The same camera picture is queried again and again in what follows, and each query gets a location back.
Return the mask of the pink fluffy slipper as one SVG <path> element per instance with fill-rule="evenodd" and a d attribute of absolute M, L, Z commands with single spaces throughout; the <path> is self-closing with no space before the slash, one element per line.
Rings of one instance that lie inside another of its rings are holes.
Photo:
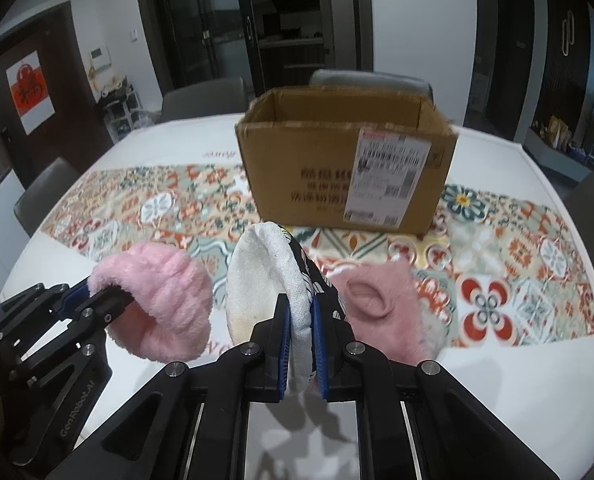
<path fill-rule="evenodd" d="M 141 359 L 193 361 L 207 347 L 212 281 L 187 252 L 161 243 L 131 246 L 97 263 L 88 277 L 95 295 L 117 286 L 132 296 L 108 326 L 119 347 Z"/>

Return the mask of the pink knit sock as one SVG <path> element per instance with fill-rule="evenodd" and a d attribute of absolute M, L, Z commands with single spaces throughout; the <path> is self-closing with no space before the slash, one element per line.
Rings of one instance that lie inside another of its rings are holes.
<path fill-rule="evenodd" d="M 344 301 L 355 339 L 403 364 L 437 358 L 446 330 L 419 300 L 407 261 L 356 266 L 331 275 L 329 281 Z"/>

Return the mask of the white black patterned sock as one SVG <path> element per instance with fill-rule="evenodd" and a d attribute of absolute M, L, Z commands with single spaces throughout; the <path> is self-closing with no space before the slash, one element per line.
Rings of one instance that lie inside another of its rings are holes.
<path fill-rule="evenodd" d="M 272 318 L 285 295 L 291 311 L 287 392 L 302 393 L 314 376 L 311 306 L 315 295 L 331 300 L 335 316 L 346 317 L 336 287 L 321 274 L 295 237 L 274 222 L 251 226 L 237 242 L 225 284 L 224 309 L 233 344 L 250 339 L 255 325 Z"/>

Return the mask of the grey chair left side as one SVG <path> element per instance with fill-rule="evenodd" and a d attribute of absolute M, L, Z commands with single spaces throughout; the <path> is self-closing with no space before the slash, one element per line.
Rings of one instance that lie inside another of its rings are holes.
<path fill-rule="evenodd" d="M 48 165 L 20 195 L 14 206 L 15 217 L 24 232 L 32 236 L 79 177 L 79 172 L 62 157 L 57 157 Z"/>

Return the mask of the white shoe rack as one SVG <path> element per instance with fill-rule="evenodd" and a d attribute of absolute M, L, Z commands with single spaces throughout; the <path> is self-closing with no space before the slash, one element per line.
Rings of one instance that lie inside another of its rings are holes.
<path fill-rule="evenodd" d="M 155 124 L 155 115 L 142 107 L 137 92 L 126 77 L 114 77 L 105 84 L 96 106 L 114 144 L 134 130 Z"/>

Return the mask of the brown cardboard box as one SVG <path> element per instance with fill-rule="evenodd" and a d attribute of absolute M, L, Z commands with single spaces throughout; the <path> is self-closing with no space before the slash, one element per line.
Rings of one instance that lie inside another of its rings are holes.
<path fill-rule="evenodd" d="M 273 89 L 236 134 L 262 220 L 415 235 L 458 140 L 425 96 L 352 87 Z"/>

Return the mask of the red poster on door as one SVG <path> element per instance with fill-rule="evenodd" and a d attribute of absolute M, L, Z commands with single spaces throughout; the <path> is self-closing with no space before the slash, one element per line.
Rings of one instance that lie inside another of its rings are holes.
<path fill-rule="evenodd" d="M 33 51 L 6 70 L 12 102 L 27 136 L 55 114 L 38 52 Z"/>

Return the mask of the grey chair far left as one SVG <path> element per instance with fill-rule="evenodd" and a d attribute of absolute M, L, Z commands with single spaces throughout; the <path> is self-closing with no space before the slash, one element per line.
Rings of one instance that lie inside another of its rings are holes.
<path fill-rule="evenodd" d="M 241 77 L 213 79 L 168 92 L 163 97 L 160 122 L 245 113 L 248 105 Z"/>

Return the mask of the grey chair behind box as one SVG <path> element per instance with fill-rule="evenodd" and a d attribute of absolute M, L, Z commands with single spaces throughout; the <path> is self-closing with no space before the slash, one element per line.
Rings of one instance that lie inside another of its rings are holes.
<path fill-rule="evenodd" d="M 431 84 L 424 79 L 409 76 L 392 75 L 366 70 L 316 70 L 309 79 L 311 86 L 355 87 L 402 91 L 404 93 L 425 96 L 434 102 Z"/>

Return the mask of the dark glass sliding door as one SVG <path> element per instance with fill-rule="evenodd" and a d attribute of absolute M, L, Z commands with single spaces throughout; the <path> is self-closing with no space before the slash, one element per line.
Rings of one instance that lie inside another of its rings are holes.
<path fill-rule="evenodd" d="M 372 0 L 138 0 L 163 93 L 239 77 L 252 96 L 372 70 Z"/>

